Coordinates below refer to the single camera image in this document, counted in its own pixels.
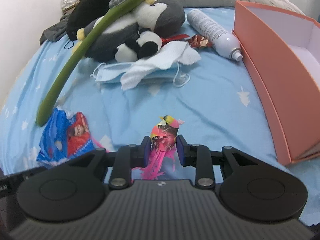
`green handle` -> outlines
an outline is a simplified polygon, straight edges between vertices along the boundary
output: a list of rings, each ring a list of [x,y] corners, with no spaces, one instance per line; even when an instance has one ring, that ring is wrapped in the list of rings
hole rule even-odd
[[[101,21],[92,29],[92,31],[88,34],[88,36],[83,40],[80,46],[76,49],[76,51],[71,55],[70,59],[64,65],[63,69],[57,76],[54,81],[52,87],[50,88],[48,94],[41,102],[37,118],[36,124],[38,126],[43,126],[49,119],[54,105],[60,95],[64,85],[66,84],[69,76],[72,71],[75,69],[78,62],[84,56],[86,51],[90,48],[92,43],[96,40],[96,38],[103,33],[103,31],[121,16],[130,12],[134,8],[136,8],[140,3],[144,0],[126,0],[121,4],[109,9],[106,15],[101,19]]]

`orange box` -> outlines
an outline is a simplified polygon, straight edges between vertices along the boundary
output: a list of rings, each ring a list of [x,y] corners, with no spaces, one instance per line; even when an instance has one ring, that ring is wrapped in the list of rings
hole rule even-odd
[[[237,1],[233,33],[262,102],[278,162],[320,156],[320,24]]]

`penguin plush toy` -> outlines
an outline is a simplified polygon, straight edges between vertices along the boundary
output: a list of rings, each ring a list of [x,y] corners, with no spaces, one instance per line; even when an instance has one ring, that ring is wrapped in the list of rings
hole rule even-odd
[[[134,62],[159,52],[162,46],[162,39],[159,35],[148,28],[140,29],[139,35],[137,40],[129,38],[115,49],[117,62]]]
[[[78,44],[102,17],[77,32]],[[183,6],[176,0],[145,0],[111,24],[90,46],[85,56],[98,62],[116,59],[134,62],[156,54],[161,38],[177,33],[185,21]]]

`blue bed sheet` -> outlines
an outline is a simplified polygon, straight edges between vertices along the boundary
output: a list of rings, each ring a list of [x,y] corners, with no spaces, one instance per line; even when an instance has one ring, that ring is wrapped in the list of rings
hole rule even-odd
[[[202,11],[231,31],[234,8],[202,8]],[[196,32],[185,22],[181,33]],[[35,125],[36,111],[54,79],[71,54],[65,50],[67,36],[59,42],[46,41],[33,56],[12,88],[0,115],[0,167],[5,174],[39,165],[36,156],[43,128]],[[93,137],[113,151],[127,144],[140,144],[158,123],[158,116],[182,119],[179,134],[187,142],[221,150],[231,145],[262,161],[292,173],[308,189],[308,202],[300,217],[307,225],[320,222],[320,159],[285,168],[276,161],[275,149],[261,102],[242,62],[218,56],[212,49],[200,52],[202,60],[182,71],[191,76],[181,88],[153,80],[135,89],[122,91],[121,85],[96,84],[89,76],[97,63],[81,60],[60,94],[63,108],[81,111],[87,117]],[[176,155],[165,159],[161,179],[194,180],[195,169],[181,167]],[[214,167],[222,182],[219,167]],[[139,170],[133,178],[140,177]]]

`blue snack bag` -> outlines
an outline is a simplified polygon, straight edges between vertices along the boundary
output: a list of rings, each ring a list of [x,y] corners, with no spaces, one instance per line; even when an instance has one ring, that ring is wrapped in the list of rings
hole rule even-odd
[[[74,115],[55,108],[42,133],[37,161],[57,166],[94,149],[83,113]]]

